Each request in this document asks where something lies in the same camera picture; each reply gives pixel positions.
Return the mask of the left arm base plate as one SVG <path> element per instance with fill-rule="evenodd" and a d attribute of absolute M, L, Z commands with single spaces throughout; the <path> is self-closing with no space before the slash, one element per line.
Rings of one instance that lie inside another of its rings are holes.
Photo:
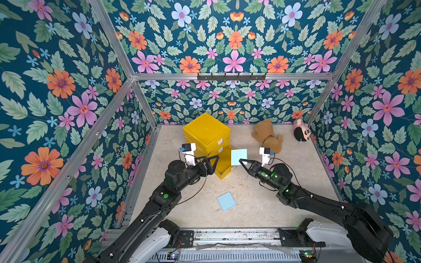
<path fill-rule="evenodd" d="M 166 248 L 191 248 L 194 244 L 195 232 L 193 230 L 180 230 L 170 235 Z"/>

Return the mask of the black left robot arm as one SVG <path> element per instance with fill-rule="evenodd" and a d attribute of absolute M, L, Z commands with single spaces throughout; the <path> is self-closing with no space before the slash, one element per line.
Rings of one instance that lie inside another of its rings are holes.
<path fill-rule="evenodd" d="M 214 174 L 219 156 L 195 158 L 195 164 L 172 161 L 164 174 L 164 181 L 153 191 L 148 203 L 129 227 L 98 256 L 90 256 L 86 263 L 127 263 L 135 250 L 182 198 L 182 190 L 197 183 L 201 177 Z"/>

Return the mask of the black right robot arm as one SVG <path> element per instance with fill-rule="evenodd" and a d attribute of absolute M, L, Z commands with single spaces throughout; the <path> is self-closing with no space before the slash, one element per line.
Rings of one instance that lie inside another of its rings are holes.
<path fill-rule="evenodd" d="M 286 163 L 267 169 L 258 161 L 239 162 L 250 176 L 270 186 L 283 205 L 310 211 L 345 228 L 353 248 L 365 259 L 382 262 L 389 252 L 392 231 L 369 204 L 344 203 L 314 194 L 291 182 L 295 173 Z"/>

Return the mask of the yellow bottom drawer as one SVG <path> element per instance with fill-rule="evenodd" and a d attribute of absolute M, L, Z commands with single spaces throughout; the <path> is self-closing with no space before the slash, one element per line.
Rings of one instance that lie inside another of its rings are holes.
<path fill-rule="evenodd" d="M 219 156 L 219 161 L 216 166 L 215 174 L 221 180 L 225 179 L 232 171 L 233 165 L 231 165 L 231 151 L 233 148 L 229 145 L 222 147 L 219 150 L 214 150 L 210 156 Z"/>

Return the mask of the yellow plastic drawer cabinet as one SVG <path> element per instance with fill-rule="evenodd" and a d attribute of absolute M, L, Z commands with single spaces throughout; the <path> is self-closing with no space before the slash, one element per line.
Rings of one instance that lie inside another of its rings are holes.
<path fill-rule="evenodd" d="M 214 150 L 230 145 L 230 128 L 204 113 L 183 127 L 187 143 L 195 143 L 196 157 L 211 157 Z"/>

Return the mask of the blue sticky note pad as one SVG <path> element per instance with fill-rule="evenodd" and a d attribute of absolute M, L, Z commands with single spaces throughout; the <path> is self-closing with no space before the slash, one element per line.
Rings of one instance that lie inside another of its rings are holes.
<path fill-rule="evenodd" d="M 227 192 L 217 198 L 222 211 L 227 211 L 228 209 L 236 206 L 236 202 L 230 192 Z"/>
<path fill-rule="evenodd" d="M 232 166 L 241 165 L 240 159 L 244 159 L 244 160 L 248 159 L 247 149 L 231 150 L 231 165 Z"/>

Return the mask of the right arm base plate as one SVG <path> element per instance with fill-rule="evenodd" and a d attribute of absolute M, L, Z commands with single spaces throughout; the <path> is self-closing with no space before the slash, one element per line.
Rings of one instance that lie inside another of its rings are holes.
<path fill-rule="evenodd" d="M 313 241 L 304 230 L 278 228 L 280 242 L 283 247 L 324 248 L 325 242 Z"/>

